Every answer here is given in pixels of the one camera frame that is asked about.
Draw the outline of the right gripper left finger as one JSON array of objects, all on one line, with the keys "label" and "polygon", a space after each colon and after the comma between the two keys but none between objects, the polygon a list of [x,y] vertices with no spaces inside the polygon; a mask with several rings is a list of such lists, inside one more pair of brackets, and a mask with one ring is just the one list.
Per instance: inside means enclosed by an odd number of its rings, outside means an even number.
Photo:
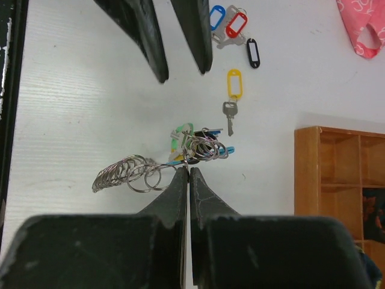
[{"label": "right gripper left finger", "polygon": [[188,171],[181,167],[169,187],[142,209],[152,221],[145,288],[185,288]]}]

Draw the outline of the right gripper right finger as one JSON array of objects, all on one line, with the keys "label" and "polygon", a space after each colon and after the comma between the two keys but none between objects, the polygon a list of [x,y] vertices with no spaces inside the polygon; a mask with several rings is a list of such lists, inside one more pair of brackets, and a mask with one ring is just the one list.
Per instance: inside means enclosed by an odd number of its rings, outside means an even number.
[{"label": "right gripper right finger", "polygon": [[204,261],[207,256],[206,223],[215,216],[238,216],[239,213],[210,189],[197,167],[193,167],[190,171],[189,201],[192,278],[193,284],[198,288],[202,288]]}]

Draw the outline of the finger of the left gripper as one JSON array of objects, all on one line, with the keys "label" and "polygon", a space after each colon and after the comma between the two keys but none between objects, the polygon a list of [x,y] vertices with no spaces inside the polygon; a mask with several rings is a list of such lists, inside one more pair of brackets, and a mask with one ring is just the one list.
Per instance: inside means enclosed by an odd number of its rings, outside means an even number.
[{"label": "finger of the left gripper", "polygon": [[95,0],[138,45],[159,83],[168,80],[168,64],[156,11],[151,0]]},{"label": "finger of the left gripper", "polygon": [[172,0],[177,19],[201,74],[212,67],[210,10],[208,0]]}]

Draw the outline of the red tag key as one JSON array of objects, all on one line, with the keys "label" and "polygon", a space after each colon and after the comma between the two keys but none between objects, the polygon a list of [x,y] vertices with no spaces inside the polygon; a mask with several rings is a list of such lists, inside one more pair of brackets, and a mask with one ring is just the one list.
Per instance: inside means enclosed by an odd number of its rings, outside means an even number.
[{"label": "red tag key", "polygon": [[228,45],[243,45],[246,39],[241,31],[244,29],[247,22],[248,17],[244,13],[236,13],[233,19],[227,24],[225,28],[227,38],[225,40],[220,41],[219,44],[217,44],[217,48],[223,49],[225,46]]}]

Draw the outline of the metal key organiser disc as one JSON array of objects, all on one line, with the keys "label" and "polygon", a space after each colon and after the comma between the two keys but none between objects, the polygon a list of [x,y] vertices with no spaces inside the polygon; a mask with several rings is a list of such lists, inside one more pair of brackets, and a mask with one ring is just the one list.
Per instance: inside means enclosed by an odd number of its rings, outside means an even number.
[{"label": "metal key organiser disc", "polygon": [[97,193],[105,188],[122,184],[137,192],[164,191],[168,186],[161,187],[162,171],[167,168],[176,170],[179,166],[188,166],[187,162],[170,165],[158,164],[151,158],[141,155],[130,155],[102,169],[92,184],[92,192]]}]

